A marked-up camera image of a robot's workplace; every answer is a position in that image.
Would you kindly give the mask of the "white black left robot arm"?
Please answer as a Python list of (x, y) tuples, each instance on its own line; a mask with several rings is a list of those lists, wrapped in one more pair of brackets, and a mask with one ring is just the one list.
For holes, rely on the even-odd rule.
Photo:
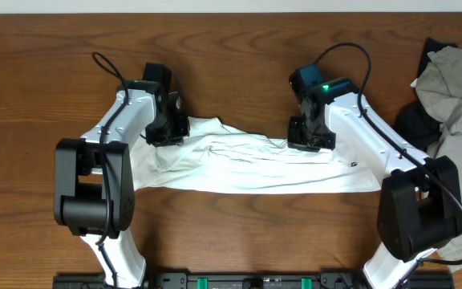
[(138, 80), (121, 81), (115, 103), (78, 139), (55, 148), (55, 221), (94, 251), (101, 275), (58, 275), (55, 288), (146, 288), (147, 263), (130, 230), (135, 188), (130, 152), (143, 140), (153, 147), (181, 145), (189, 135), (171, 71), (147, 63)]

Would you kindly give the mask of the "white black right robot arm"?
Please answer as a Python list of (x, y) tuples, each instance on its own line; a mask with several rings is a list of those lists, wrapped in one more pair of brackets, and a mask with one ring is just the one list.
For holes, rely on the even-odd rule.
[(302, 114), (290, 119), (292, 149), (336, 151), (350, 146), (374, 174), (381, 194), (379, 248), (357, 278), (321, 276), (322, 288), (452, 288), (449, 273), (419, 273), (429, 255), (462, 234), (460, 181), (448, 157), (430, 158), (408, 144), (347, 78), (326, 81), (317, 66), (289, 77)]

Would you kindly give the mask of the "white t-shirt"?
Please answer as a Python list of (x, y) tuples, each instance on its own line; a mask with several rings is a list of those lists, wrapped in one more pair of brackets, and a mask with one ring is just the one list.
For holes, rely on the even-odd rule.
[(183, 144), (130, 152), (135, 189), (167, 187), (213, 193), (363, 193), (380, 184), (346, 144), (305, 152), (286, 140), (243, 132), (217, 118), (189, 120)]

